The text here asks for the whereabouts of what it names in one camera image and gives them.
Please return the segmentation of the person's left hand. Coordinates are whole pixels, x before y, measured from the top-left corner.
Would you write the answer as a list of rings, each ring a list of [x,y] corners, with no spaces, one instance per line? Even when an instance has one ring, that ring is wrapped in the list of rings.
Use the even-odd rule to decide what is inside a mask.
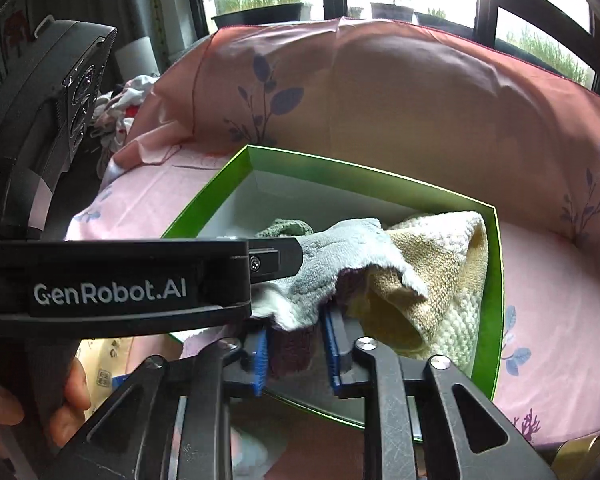
[[[62,373],[62,379],[62,387],[55,386],[52,394],[45,398],[33,398],[26,408],[19,396],[0,384],[0,427],[15,427],[26,415],[40,415],[53,445],[65,446],[84,424],[92,400],[84,367],[76,356]],[[5,440],[0,437],[0,458],[9,456]]]

